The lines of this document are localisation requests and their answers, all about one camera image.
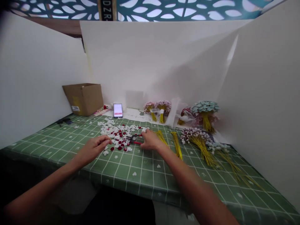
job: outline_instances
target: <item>cardboard box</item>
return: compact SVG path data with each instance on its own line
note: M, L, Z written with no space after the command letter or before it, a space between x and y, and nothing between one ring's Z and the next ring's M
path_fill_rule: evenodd
M100 84L72 84L62 88L75 115L90 116L103 107Z

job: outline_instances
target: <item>person's leg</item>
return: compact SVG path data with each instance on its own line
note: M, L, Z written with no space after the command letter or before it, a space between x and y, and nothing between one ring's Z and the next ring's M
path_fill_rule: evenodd
M88 205L79 224L155 224L152 200L103 186Z

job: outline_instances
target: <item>phone screen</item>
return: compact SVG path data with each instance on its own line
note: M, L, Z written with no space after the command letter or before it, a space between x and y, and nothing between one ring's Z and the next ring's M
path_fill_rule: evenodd
M122 104L113 105L113 117L123 117Z

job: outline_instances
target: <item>green tablecloth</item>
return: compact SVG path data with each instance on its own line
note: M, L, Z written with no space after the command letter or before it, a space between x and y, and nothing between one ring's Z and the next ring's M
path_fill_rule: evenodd
M13 159L27 161L42 167L60 167L70 161L90 138L100 135L100 121L106 116L80 117L70 115L71 125L52 124L1 150ZM128 119L114 119L118 125L136 124L161 130L170 148L176 152L171 130L167 126ZM162 158L154 151L142 150L131 145L132 151L110 151L84 167L79 175L93 182L111 186L155 201L186 207L187 202L180 194L176 181ZM181 145L183 161L203 180L210 184L220 200L241 224L300 224L300 215L295 208L272 187L234 149L230 155L247 175L265 191L252 182L251 188L233 178L231 167L219 159L223 170L212 170L201 159L200 151L192 145Z

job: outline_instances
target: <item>white partition board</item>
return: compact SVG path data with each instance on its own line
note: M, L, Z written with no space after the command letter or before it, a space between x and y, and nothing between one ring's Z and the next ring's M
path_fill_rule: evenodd
M239 30L218 130L300 212L299 11L288 0Z
M62 85L89 82L80 40L12 13L0 39L0 149L72 113Z
M147 101L174 97L188 104L216 100L236 38L232 32L250 21L80 21L80 25L104 102L141 108ZM127 101L127 91L142 96Z

